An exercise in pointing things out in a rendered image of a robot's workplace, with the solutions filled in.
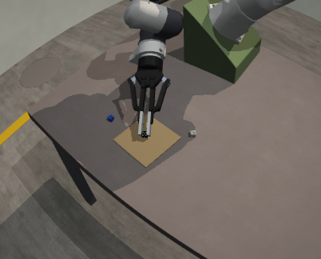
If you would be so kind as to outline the blue die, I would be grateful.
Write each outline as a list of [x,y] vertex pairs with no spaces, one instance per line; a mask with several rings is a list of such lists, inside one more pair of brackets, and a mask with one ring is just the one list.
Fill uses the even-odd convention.
[[111,114],[107,118],[108,118],[108,121],[110,121],[110,122],[112,122],[114,120],[114,116]]

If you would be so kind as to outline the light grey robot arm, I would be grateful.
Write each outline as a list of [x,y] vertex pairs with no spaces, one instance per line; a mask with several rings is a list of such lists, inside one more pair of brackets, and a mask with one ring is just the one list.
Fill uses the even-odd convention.
[[[209,17],[221,35],[240,43],[258,19],[294,1],[223,0],[208,5]],[[149,0],[133,0],[125,10],[124,20],[131,29],[141,28],[138,47],[129,56],[129,62],[137,65],[139,58],[147,55],[157,56],[164,61],[166,39],[177,36],[184,28],[181,12]]]

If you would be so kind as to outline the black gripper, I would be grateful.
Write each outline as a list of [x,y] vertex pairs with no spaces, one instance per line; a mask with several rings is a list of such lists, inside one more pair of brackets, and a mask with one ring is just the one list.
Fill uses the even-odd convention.
[[[137,73],[135,77],[128,78],[127,81],[130,84],[131,98],[133,109],[138,112],[138,135],[141,136],[144,125],[144,110],[145,110],[145,95],[147,88],[150,88],[149,95],[149,111],[147,121],[147,136],[151,137],[151,125],[153,124],[153,115],[155,112],[161,111],[162,103],[167,88],[171,84],[169,78],[165,78],[163,73],[163,60],[157,56],[147,55],[139,58]],[[139,106],[137,106],[137,95],[136,95],[136,80],[141,85],[141,94]],[[157,104],[155,104],[155,91],[156,86],[162,81],[162,87],[160,90]],[[134,90],[135,88],[135,90]],[[142,109],[143,107],[143,109]]]

